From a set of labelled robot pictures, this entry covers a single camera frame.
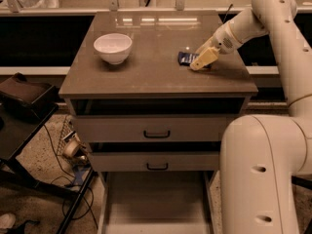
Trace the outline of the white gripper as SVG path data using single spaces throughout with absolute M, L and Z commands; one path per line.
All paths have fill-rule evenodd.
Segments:
M 199 54 L 190 64 L 193 70 L 200 70 L 218 59 L 219 53 L 230 54 L 239 49 L 242 43 L 237 39 L 228 23 L 223 24 L 201 47 Z

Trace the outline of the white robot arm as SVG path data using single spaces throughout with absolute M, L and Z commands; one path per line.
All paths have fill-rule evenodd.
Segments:
M 295 15 L 294 0 L 252 0 L 190 65 L 199 70 L 267 35 L 288 107 L 287 115 L 245 115 L 226 128 L 219 156 L 223 234 L 299 234 L 292 177 L 311 172 L 312 49 Z

